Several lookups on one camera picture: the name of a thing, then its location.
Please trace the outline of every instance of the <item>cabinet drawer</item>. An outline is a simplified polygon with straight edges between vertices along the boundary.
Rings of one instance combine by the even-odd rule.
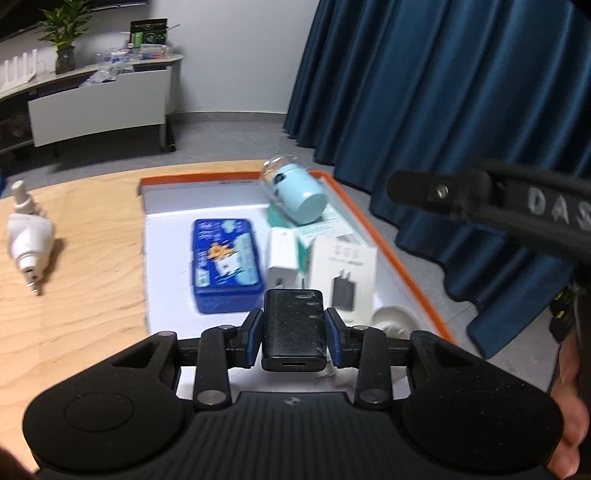
[[[35,146],[165,122],[170,69],[119,75],[116,81],[29,102]]]

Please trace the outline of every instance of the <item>white plug adapter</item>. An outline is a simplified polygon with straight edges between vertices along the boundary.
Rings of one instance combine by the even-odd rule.
[[[8,216],[8,254],[25,275],[27,287],[38,293],[38,282],[49,263],[56,229],[37,215],[12,213]]]
[[[299,288],[296,233],[275,226],[267,245],[267,288]]]

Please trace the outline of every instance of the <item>black power bank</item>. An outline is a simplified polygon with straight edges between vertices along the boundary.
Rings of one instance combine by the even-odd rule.
[[[263,370],[320,372],[326,367],[324,304],[318,290],[267,290]]]

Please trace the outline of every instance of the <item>gray floor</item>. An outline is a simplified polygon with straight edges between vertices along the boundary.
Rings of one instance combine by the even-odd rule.
[[[160,153],[156,127],[146,127],[62,142],[58,158],[54,158],[51,147],[36,149],[25,160],[17,160],[8,154],[0,157],[0,168],[9,184],[21,179],[30,189],[137,168],[270,158],[282,153],[297,155],[307,166],[332,171],[331,167],[314,164],[313,150],[297,147],[277,122],[194,122],[177,124],[174,132],[178,147],[175,153]],[[350,187],[345,189],[396,250],[419,287],[449,325],[460,346],[475,352],[466,336],[466,325],[476,316],[474,306],[469,302],[450,300],[443,290],[441,268],[399,251],[394,244],[397,230],[369,214],[369,196]],[[7,194],[8,190],[5,190],[2,197]],[[548,331],[549,321],[550,315],[546,311],[493,357],[492,363],[546,389],[558,348]]]

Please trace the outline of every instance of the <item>black charger picture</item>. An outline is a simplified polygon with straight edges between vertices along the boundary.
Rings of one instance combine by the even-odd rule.
[[[333,297],[330,306],[352,312],[355,309],[355,285],[350,279],[351,273],[340,271],[338,277],[333,278]]]

